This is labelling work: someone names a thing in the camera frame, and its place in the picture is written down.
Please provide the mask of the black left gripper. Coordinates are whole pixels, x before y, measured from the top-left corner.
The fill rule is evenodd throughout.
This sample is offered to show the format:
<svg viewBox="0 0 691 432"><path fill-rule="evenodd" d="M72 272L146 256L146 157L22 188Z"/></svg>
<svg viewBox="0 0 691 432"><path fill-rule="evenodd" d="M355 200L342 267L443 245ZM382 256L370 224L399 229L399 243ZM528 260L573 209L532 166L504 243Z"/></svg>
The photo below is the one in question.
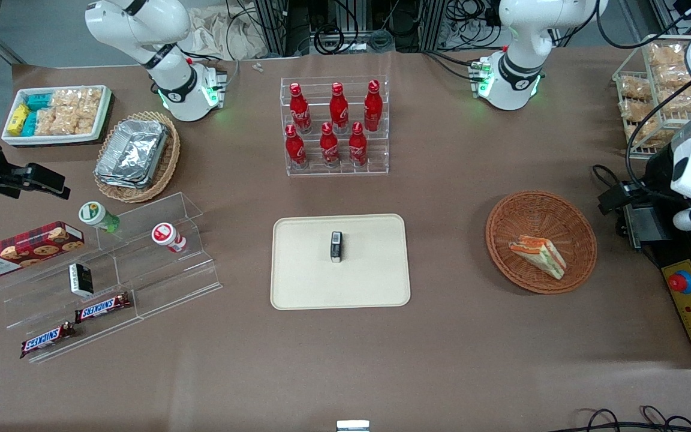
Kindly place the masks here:
<svg viewBox="0 0 691 432"><path fill-rule="evenodd" d="M642 183L649 190L647 197L653 202L677 202L677 195L671 190L670 183L674 172L674 156L672 148L663 147L651 156L645 164L645 174ZM624 208L626 205L638 202L645 195L641 186L631 181L620 181L609 191L604 191L597 197L598 209L607 215Z"/></svg>

